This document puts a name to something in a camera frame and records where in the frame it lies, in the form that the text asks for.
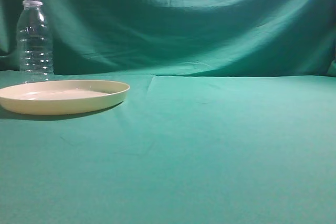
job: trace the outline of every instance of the clear plastic bottle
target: clear plastic bottle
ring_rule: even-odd
[[[24,0],[16,29],[20,71],[28,73],[25,82],[46,81],[54,74],[53,36],[41,0]]]

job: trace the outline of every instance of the table surface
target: table surface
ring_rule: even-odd
[[[0,109],[1,224],[336,222],[336,78],[57,79],[131,90],[94,113]]]

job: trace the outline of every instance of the green backdrop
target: green backdrop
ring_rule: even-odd
[[[335,0],[43,0],[55,72],[326,74]],[[17,68],[22,0],[0,0],[0,69]]]

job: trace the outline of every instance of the green cloth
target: green cloth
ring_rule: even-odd
[[[335,223],[336,78],[58,78],[131,90],[99,113],[0,109],[1,224]]]
[[[59,74],[326,74],[335,0],[43,0]],[[22,0],[0,0],[0,69]]]

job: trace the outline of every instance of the plate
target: plate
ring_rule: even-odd
[[[0,89],[0,105],[28,115],[92,112],[124,101],[130,86],[101,80],[47,81]]]

